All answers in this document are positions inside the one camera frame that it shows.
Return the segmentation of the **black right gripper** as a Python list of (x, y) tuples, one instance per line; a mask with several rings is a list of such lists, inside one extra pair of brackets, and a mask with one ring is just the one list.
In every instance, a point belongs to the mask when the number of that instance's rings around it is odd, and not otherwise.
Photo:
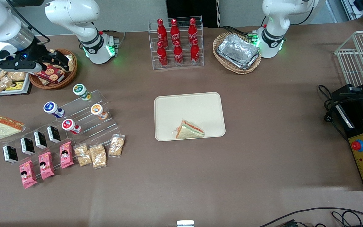
[(69, 71), (69, 59), (61, 52), (50, 52), (44, 44), (38, 45), (39, 39), (34, 37), (29, 47), (18, 51), (15, 57), (10, 57), (10, 64), (15, 65), (22, 61), (31, 61), (44, 65), (45, 63), (60, 66), (64, 71)]

